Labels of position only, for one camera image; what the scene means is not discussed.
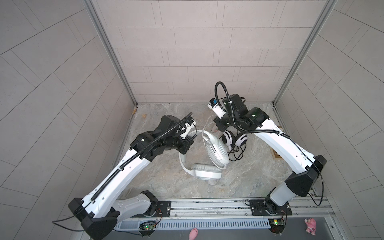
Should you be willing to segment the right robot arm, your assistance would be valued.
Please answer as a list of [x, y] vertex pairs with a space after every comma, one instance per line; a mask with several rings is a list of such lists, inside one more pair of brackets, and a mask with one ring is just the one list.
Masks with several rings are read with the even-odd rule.
[[254, 134], [275, 150], [290, 166], [292, 174], [264, 199], [263, 207], [269, 215], [278, 215], [295, 197], [305, 197], [327, 163], [322, 155], [314, 156], [284, 133], [260, 108], [248, 110], [243, 98], [230, 95], [223, 82], [214, 88], [215, 98], [209, 105], [216, 114], [214, 122], [221, 132], [233, 127], [242, 134]]

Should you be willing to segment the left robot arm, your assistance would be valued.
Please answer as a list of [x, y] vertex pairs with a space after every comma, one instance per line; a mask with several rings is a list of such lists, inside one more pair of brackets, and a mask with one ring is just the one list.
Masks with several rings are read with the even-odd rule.
[[119, 164], [94, 190], [69, 203], [82, 230], [93, 240], [102, 240], [125, 219], [136, 215], [156, 216], [158, 199], [150, 191], [122, 201], [118, 197], [135, 176], [164, 151], [176, 149], [185, 154], [193, 144], [193, 138], [187, 136], [193, 125], [191, 113], [181, 120], [165, 115], [155, 130], [139, 134]]

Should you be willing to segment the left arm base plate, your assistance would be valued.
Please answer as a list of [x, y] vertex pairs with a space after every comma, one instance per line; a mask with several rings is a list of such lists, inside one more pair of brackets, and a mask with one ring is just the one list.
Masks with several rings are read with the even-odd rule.
[[149, 210], [144, 214], [134, 215], [133, 218], [154, 218], [169, 217], [171, 211], [171, 201], [157, 201], [156, 205], [151, 204]]

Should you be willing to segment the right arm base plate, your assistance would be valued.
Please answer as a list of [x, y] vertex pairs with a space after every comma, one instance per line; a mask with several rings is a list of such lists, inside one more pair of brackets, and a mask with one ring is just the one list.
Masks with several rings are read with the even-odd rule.
[[253, 216], [291, 216], [293, 214], [288, 202], [281, 207], [265, 199], [245, 200], [245, 204], [251, 208]]

